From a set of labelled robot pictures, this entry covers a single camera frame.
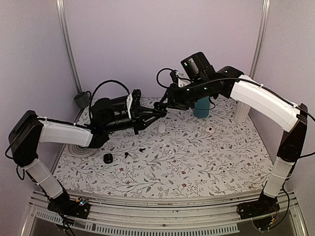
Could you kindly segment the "white earbud charging case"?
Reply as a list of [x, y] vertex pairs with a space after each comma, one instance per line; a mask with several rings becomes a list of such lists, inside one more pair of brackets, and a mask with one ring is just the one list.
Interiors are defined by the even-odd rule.
[[207, 128], [206, 128], [206, 131], [207, 131], [209, 134], [213, 135], [213, 134], [215, 134], [216, 129], [215, 129], [214, 127], [207, 127]]

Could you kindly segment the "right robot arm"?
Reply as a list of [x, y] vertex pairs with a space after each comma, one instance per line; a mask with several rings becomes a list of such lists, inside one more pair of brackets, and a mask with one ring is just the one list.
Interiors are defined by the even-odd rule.
[[283, 129], [283, 136], [277, 158], [259, 199], [254, 204], [258, 214], [270, 210], [279, 191], [302, 158], [302, 149], [307, 132], [307, 106], [296, 105], [264, 85], [258, 84], [242, 71], [226, 66], [215, 71], [203, 52], [197, 52], [181, 61], [190, 84], [180, 86], [176, 71], [171, 71], [173, 83], [167, 86], [165, 94], [154, 109], [165, 113], [168, 108], [187, 110], [205, 97], [222, 95], [242, 102], [273, 120]]

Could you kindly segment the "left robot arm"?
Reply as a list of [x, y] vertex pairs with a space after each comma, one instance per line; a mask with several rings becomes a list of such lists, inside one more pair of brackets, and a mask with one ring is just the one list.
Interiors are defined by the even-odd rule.
[[89, 109], [88, 125], [77, 125], [39, 117], [35, 111], [27, 111], [9, 134], [9, 149], [17, 166], [23, 168], [62, 213], [70, 213], [73, 202], [62, 185], [38, 159], [40, 143], [61, 143], [98, 149], [108, 140], [109, 134], [132, 128], [134, 133], [146, 129], [164, 116], [155, 109], [140, 105], [141, 91], [115, 99], [101, 98]]

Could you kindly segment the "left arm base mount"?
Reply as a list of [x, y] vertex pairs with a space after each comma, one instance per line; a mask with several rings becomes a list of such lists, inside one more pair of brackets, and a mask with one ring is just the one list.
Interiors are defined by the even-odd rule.
[[91, 205], [85, 200], [71, 200], [69, 197], [59, 196], [50, 199], [48, 210], [60, 213], [66, 216], [72, 216], [81, 219], [87, 219], [90, 213]]

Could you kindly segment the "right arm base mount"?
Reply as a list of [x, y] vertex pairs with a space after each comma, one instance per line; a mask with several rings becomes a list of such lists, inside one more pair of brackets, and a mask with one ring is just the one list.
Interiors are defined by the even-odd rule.
[[270, 214], [280, 210], [277, 200], [256, 200], [237, 205], [236, 212], [241, 219], [248, 219]]

